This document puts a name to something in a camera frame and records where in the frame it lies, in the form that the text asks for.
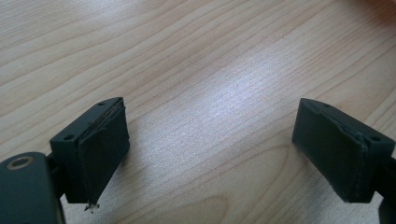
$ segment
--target screw hole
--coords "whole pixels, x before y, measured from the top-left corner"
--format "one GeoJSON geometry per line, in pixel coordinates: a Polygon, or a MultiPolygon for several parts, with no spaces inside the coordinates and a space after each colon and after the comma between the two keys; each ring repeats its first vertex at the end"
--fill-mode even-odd
{"type": "Polygon", "coordinates": [[[373,141],[375,141],[375,142],[381,141],[381,139],[380,139],[379,137],[375,137],[375,136],[371,137],[371,139],[372,139],[373,141]]]}
{"type": "Polygon", "coordinates": [[[73,139],[74,138],[74,135],[73,134],[69,134],[69,135],[67,135],[66,137],[64,137],[64,140],[71,140],[71,139],[73,139]]]}
{"type": "Polygon", "coordinates": [[[20,157],[17,158],[13,161],[11,161],[8,165],[7,165],[7,169],[8,170],[18,170],[21,169],[25,166],[28,166],[30,163],[32,163],[34,160],[33,157],[31,156],[26,156],[26,157],[20,157]]]}

